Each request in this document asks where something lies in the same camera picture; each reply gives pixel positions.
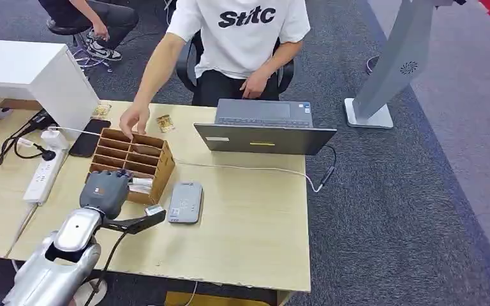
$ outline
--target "man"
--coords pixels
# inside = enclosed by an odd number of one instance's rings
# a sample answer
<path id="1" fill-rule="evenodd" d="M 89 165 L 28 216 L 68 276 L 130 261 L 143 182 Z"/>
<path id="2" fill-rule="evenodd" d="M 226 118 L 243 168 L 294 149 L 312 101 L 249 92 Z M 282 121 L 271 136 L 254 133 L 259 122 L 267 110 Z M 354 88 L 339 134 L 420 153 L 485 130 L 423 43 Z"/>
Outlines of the man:
<path id="1" fill-rule="evenodd" d="M 138 24 L 138 14 L 126 6 L 92 0 L 38 1 L 59 27 L 93 25 L 87 34 L 87 52 L 110 61 L 121 60 L 115 48 Z"/>
<path id="2" fill-rule="evenodd" d="M 121 116 L 120 127 L 130 138 L 135 124 L 145 134 L 151 99 L 199 30 L 204 53 L 195 68 L 193 105 L 217 106 L 219 98 L 277 100 L 275 72 L 296 56 L 310 26 L 305 0 L 177 0 L 134 102 Z M 278 38 L 281 45 L 273 54 Z"/>

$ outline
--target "laptop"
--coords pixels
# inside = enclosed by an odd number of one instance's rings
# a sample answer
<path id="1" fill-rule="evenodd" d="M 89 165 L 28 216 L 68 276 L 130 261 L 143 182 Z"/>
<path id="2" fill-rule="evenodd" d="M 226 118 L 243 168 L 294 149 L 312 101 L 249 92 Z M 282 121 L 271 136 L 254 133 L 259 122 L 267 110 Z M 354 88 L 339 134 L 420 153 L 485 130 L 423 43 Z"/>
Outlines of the laptop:
<path id="1" fill-rule="evenodd" d="M 315 129 L 311 103 L 220 99 L 214 124 L 194 124 L 211 151 L 316 155 L 336 129 Z"/>

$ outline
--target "black chair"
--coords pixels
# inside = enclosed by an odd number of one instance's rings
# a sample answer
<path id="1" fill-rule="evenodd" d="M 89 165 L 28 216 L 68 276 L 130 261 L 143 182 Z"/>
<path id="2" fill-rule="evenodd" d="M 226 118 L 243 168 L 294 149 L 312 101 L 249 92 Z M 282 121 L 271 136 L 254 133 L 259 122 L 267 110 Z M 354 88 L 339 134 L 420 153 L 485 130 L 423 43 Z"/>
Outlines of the black chair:
<path id="1" fill-rule="evenodd" d="M 277 39 L 273 52 L 275 52 L 275 50 L 279 48 L 280 44 L 281 43 Z M 187 87 L 188 90 L 195 92 L 196 77 L 191 79 L 191 77 L 189 76 L 189 62 L 191 61 L 193 47 L 196 50 L 196 57 L 194 58 L 194 63 L 196 66 L 200 62 L 200 57 L 204 52 L 204 44 L 202 43 L 200 32 L 197 32 L 194 35 L 193 39 L 185 45 L 185 47 L 179 54 L 175 70 L 177 72 L 177 76 L 179 77 L 181 82 L 183 82 L 183 85 L 185 85 L 185 87 Z M 280 94 L 283 93 L 288 88 L 290 82 L 292 81 L 293 76 L 294 76 L 294 60 L 292 59 L 288 64 L 284 65 L 284 67 L 279 69 L 279 71 L 277 72 L 277 79 L 279 81 L 278 91 Z"/>
<path id="2" fill-rule="evenodd" d="M 82 71 L 85 71 L 86 68 L 95 67 L 97 65 L 104 65 L 108 72 L 113 72 L 112 67 L 105 59 L 101 59 L 99 57 L 94 57 L 91 54 L 87 53 L 87 43 L 85 42 L 85 38 L 82 35 L 83 32 L 89 30 L 91 26 L 87 25 L 84 27 L 59 27 L 56 26 L 56 22 L 51 18 L 46 21 L 46 26 L 50 30 L 50 32 L 63 35 L 63 36 L 72 36 L 72 44 L 74 47 L 78 47 L 78 49 L 72 54 L 78 66 L 82 68 Z"/>

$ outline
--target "man's left hand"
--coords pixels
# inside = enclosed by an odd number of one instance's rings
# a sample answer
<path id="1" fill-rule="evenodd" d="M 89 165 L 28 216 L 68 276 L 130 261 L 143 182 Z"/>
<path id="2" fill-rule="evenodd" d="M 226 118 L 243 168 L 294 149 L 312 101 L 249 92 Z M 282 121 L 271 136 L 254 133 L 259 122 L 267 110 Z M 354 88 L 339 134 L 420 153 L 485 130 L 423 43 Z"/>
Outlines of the man's left hand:
<path id="1" fill-rule="evenodd" d="M 269 79 L 269 75 L 265 75 L 260 70 L 256 70 L 253 72 L 251 76 L 241 86 L 239 89 L 240 91 L 243 92 L 243 98 L 244 99 L 256 99 L 262 95 L 265 89 L 265 85 L 267 83 L 267 80 Z"/>

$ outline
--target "black text on t-shirt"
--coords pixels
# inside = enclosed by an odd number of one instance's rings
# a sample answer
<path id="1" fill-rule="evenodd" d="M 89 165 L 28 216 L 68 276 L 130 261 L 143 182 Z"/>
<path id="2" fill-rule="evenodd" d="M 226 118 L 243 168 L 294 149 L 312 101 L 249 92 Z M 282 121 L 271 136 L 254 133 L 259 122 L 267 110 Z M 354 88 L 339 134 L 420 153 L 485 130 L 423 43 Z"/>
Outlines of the black text on t-shirt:
<path id="1" fill-rule="evenodd" d="M 222 21 L 219 22 L 219 26 L 222 28 L 230 27 L 234 24 L 243 26 L 244 24 L 249 24 L 249 22 L 257 24 L 260 21 L 267 24 L 275 18 L 275 12 L 274 8 L 262 10 L 260 6 L 251 10 L 248 14 L 246 11 L 242 11 L 239 15 L 235 11 L 226 11 L 221 14 Z"/>

